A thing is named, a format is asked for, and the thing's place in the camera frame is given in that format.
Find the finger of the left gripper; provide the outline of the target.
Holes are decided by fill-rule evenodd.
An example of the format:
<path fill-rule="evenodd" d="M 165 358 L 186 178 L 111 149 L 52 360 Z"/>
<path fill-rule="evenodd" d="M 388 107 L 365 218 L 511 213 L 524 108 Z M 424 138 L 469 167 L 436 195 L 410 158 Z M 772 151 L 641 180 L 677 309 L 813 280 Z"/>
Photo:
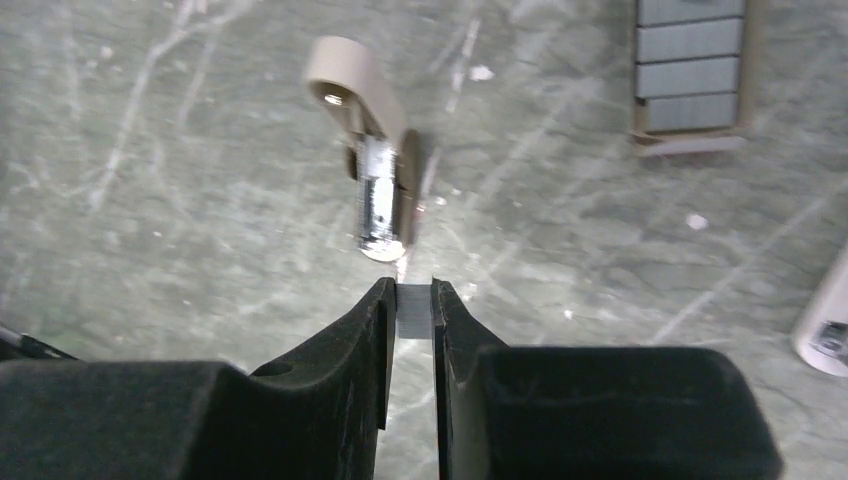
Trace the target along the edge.
<path fill-rule="evenodd" d="M 62 350 L 32 336 L 18 333 L 6 326 L 0 327 L 1 361 L 10 360 L 77 360 Z"/>

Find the small beige stapler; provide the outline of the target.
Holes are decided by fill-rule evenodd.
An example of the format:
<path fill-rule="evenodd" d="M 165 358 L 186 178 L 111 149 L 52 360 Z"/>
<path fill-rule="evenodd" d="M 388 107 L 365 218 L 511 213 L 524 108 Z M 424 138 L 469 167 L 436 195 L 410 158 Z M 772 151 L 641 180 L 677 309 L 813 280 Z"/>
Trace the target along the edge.
<path fill-rule="evenodd" d="M 304 80 L 345 134 L 345 165 L 357 182 L 358 248 L 378 262 L 400 259 L 414 240 L 423 180 L 418 132 L 377 57 L 356 41 L 318 38 Z"/>

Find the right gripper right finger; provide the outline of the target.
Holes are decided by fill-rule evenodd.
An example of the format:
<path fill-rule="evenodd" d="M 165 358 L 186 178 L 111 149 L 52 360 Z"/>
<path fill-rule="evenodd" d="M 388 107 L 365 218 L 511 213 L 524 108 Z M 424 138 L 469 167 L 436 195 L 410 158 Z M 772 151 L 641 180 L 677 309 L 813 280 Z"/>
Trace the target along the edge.
<path fill-rule="evenodd" d="M 511 346 L 431 285 L 443 479 L 777 479 L 783 460 L 725 355 Z"/>

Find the long white stapler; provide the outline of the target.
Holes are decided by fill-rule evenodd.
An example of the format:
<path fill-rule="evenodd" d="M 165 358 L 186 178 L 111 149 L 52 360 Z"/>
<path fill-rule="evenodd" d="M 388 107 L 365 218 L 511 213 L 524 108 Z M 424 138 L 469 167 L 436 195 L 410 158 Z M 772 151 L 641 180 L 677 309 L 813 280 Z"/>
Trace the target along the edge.
<path fill-rule="evenodd" d="M 795 352 L 808 365 L 847 377 L 847 245 L 812 295 L 791 339 Z"/>

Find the grey staple strip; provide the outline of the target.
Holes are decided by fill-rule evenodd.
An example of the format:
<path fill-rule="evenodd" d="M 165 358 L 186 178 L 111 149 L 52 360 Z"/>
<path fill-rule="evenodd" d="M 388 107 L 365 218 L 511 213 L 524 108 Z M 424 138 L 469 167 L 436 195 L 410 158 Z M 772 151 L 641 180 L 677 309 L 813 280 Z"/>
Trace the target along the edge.
<path fill-rule="evenodd" d="M 429 284 L 396 285 L 396 331 L 401 339 L 430 340 L 433 332 Z"/>

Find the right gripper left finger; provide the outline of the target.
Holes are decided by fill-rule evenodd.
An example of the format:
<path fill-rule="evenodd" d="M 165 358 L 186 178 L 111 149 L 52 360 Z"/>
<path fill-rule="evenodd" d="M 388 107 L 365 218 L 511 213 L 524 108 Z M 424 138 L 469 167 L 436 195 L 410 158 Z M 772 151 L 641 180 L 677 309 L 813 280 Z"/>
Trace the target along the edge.
<path fill-rule="evenodd" d="M 1 361 L 5 479 L 369 479 L 396 285 L 245 373 L 219 361 Z"/>

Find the staple tray with staples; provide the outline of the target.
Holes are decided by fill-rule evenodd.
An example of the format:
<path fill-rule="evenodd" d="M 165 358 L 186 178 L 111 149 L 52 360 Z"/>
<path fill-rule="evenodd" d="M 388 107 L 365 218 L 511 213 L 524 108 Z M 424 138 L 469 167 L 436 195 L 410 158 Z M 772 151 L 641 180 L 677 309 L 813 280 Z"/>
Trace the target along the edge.
<path fill-rule="evenodd" d="M 638 1 L 630 135 L 640 157 L 735 150 L 753 118 L 766 1 Z"/>

